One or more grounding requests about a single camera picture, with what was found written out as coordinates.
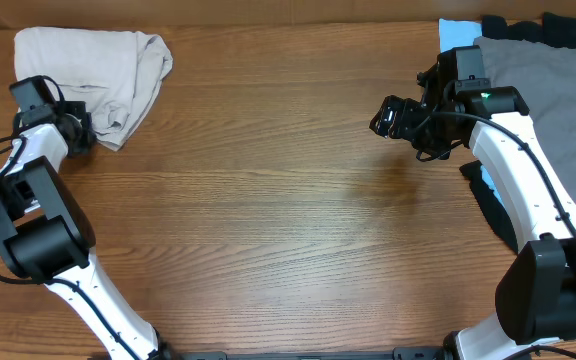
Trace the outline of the beige shorts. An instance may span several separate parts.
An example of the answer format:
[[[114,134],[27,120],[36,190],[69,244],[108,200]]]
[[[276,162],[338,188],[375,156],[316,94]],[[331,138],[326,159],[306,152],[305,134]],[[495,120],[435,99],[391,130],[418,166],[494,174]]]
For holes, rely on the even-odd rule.
[[[98,141],[113,151],[141,125],[172,68],[157,34],[32,27],[14,37],[16,78],[46,75],[53,93],[85,102]]]

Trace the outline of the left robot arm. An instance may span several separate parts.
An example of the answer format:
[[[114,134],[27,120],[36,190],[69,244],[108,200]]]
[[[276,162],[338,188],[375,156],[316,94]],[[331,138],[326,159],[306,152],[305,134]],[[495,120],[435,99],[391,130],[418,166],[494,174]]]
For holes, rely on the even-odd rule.
[[[90,149],[81,101],[22,101],[0,170],[0,281],[43,285],[82,318],[113,359],[173,359],[105,273],[91,223],[58,174],[62,161]]]

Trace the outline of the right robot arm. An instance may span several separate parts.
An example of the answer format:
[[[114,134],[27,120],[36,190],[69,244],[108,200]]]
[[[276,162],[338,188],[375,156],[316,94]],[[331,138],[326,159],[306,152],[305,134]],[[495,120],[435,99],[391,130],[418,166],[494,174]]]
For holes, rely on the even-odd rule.
[[[370,128],[403,139],[420,162],[463,145],[487,169],[518,254],[495,290],[495,312],[449,335],[439,359],[517,359],[576,339],[576,204],[558,179],[514,87],[461,91],[442,109],[384,99]]]

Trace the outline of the light blue garment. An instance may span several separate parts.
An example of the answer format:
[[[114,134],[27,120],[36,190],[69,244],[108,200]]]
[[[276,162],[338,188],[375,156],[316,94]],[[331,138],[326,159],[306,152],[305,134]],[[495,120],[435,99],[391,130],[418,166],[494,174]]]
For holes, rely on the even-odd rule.
[[[440,51],[445,52],[456,47],[466,47],[482,36],[482,25],[474,21],[439,20]],[[497,188],[487,169],[480,166],[480,180],[485,183],[500,204],[503,204]]]

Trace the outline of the grey shorts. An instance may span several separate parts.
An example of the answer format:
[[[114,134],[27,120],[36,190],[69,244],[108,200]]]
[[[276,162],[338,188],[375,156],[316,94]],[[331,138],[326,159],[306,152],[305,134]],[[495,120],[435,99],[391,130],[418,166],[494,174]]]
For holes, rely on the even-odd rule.
[[[576,49],[479,37],[486,75],[515,87],[529,107],[540,146],[576,203]]]

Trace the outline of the black garment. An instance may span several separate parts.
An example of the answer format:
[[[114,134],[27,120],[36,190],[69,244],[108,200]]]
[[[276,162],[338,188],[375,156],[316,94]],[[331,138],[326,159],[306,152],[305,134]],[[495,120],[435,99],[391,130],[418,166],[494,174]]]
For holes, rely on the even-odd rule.
[[[561,17],[552,13],[543,15],[542,23],[520,21],[509,25],[506,19],[485,15],[480,22],[482,36],[495,40],[517,40],[542,43],[553,48],[576,49],[576,18]],[[460,167],[460,172],[470,182],[470,188],[491,229],[513,252],[518,250],[517,239],[508,214],[488,186],[480,178],[481,162],[475,161]]]

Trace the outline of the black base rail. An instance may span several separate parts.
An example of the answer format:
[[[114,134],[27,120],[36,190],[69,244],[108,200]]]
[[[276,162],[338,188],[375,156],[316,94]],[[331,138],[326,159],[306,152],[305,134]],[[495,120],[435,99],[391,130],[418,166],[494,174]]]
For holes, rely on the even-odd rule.
[[[453,360],[443,347],[396,347],[390,351],[227,354],[194,352],[178,355],[180,360]]]

